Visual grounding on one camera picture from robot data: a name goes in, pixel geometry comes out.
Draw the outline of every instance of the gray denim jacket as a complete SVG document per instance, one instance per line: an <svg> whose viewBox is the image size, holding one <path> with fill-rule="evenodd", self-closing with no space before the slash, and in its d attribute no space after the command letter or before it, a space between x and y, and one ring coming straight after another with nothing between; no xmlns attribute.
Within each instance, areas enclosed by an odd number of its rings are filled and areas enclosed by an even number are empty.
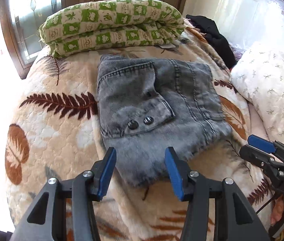
<svg viewBox="0 0 284 241"><path fill-rule="evenodd" d="M97 82L104 144L133 186L167 175L168 146L189 160L231 134L205 64L103 55Z"/></svg>

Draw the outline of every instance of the white tag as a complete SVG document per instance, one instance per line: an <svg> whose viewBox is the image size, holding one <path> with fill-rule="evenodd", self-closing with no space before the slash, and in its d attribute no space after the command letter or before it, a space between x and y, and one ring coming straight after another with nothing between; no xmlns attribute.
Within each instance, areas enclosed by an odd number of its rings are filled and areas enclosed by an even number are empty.
<svg viewBox="0 0 284 241"><path fill-rule="evenodd" d="M159 47L160 47L161 49L173 49L173 48L175 48L176 46L175 46L174 44L172 44L172 43L169 43L169 44L159 45Z"/></svg>

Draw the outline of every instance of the human hand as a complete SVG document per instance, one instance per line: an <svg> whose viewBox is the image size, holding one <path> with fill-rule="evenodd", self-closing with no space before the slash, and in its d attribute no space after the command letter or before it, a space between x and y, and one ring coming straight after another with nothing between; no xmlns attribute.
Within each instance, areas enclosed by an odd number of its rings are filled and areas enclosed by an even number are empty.
<svg viewBox="0 0 284 241"><path fill-rule="evenodd" d="M271 225L274 225L277 221L281 219L283 212L284 212L284 200L283 197L281 196L276 200L275 206L270 216Z"/></svg>

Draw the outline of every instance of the rolled bedding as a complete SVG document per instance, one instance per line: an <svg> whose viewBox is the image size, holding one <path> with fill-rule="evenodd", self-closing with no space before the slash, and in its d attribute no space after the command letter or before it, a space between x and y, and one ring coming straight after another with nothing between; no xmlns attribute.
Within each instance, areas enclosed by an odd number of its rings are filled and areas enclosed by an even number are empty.
<svg viewBox="0 0 284 241"><path fill-rule="evenodd" d="M40 26L55 58L87 50L169 44L184 31L183 17L157 0L109 0L69 6Z"/></svg>

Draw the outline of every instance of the black button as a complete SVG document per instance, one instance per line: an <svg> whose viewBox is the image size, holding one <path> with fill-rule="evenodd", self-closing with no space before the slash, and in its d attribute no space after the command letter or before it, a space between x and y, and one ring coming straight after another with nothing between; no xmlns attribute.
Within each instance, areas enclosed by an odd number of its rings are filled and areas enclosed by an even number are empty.
<svg viewBox="0 0 284 241"><path fill-rule="evenodd" d="M150 125L150 124L153 123L153 121L154 121L154 119L151 116L148 116L144 119L143 122L144 122L145 125Z"/></svg>
<svg viewBox="0 0 284 241"><path fill-rule="evenodd" d="M130 120L127 124L129 129L137 129L139 127L139 124L135 120Z"/></svg>

